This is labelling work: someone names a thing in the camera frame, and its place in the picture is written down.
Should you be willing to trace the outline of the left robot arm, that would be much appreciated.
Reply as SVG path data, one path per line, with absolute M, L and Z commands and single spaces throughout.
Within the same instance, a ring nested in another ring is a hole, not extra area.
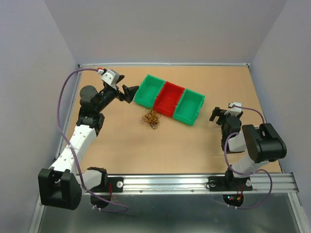
M 123 85 L 121 92 L 117 83 L 122 75 L 103 74 L 104 88 L 97 91 L 87 85 L 80 90 L 80 110 L 71 139 L 64 140 L 67 146 L 49 168 L 38 174 L 41 203 L 46 206 L 75 210 L 85 193 L 92 188 L 97 191 L 112 192 L 106 169 L 91 166 L 82 172 L 80 162 L 91 143 L 97 138 L 104 123 L 102 110 L 114 99 L 130 103 L 138 91 L 138 86 Z

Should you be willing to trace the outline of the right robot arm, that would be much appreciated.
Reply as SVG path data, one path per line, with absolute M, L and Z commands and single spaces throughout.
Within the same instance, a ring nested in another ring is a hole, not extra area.
M 242 109 L 233 103 L 229 110 L 215 107 L 212 111 L 209 120 L 215 120 L 221 127 L 223 152 L 245 152 L 245 156 L 229 165 L 223 176 L 209 177 L 207 188 L 210 191 L 251 191 L 250 176 L 263 165 L 286 156 L 286 145 L 272 124 L 263 122 L 259 126 L 243 125 Z

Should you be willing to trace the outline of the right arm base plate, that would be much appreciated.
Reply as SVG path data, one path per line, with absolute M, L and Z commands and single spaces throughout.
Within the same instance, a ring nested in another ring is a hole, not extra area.
M 233 178 L 229 180 L 224 176 L 212 176 L 208 178 L 206 188 L 211 192 L 235 192 L 235 191 L 252 191 L 252 185 L 246 185 L 246 178 Z

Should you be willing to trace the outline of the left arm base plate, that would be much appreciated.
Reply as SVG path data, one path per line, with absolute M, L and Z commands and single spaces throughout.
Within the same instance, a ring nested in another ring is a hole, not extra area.
M 122 193 L 123 192 L 123 177 L 102 178 L 97 186 L 93 186 L 90 190 L 94 193 Z

